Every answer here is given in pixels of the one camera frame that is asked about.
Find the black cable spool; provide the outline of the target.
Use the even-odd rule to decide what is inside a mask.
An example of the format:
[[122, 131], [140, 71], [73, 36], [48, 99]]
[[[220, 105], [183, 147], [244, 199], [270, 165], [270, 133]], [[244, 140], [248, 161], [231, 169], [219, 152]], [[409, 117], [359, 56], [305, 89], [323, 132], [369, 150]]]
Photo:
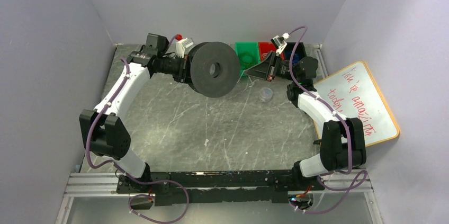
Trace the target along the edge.
[[203, 42], [189, 53], [190, 86], [209, 98], [227, 95], [240, 77], [240, 62], [236, 52], [223, 42]]

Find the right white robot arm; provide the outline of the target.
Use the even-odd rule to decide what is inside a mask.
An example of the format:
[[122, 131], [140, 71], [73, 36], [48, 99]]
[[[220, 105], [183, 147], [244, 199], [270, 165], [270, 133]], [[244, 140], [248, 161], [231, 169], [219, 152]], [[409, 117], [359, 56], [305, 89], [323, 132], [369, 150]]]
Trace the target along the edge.
[[293, 82], [287, 86], [288, 100], [313, 119], [321, 130], [319, 153], [295, 164], [301, 177], [315, 177], [333, 171], [351, 171], [366, 163], [363, 124], [336, 111], [316, 91], [313, 79], [318, 60], [304, 57], [289, 63]]

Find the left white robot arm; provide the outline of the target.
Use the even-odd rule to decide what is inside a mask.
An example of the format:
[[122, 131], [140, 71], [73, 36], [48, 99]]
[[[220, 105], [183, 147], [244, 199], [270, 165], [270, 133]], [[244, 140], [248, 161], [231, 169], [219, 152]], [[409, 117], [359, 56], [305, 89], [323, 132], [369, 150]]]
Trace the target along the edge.
[[187, 69], [187, 52], [194, 41], [180, 34], [170, 40], [148, 34], [139, 50], [121, 58], [124, 64], [119, 79], [106, 97], [79, 116], [87, 164], [98, 169], [113, 164], [138, 185], [150, 186], [150, 166], [130, 148], [131, 136], [120, 116], [125, 115], [144, 84], [156, 73], [180, 76]]

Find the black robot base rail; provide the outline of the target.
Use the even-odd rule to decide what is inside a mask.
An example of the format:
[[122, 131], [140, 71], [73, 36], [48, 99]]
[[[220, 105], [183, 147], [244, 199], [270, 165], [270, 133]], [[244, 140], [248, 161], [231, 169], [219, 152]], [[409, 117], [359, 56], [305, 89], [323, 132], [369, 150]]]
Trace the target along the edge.
[[152, 185], [120, 175], [118, 194], [155, 196], [156, 206], [189, 203], [286, 203], [305, 191], [322, 191], [316, 177], [303, 177], [296, 169], [212, 172], [152, 172]]

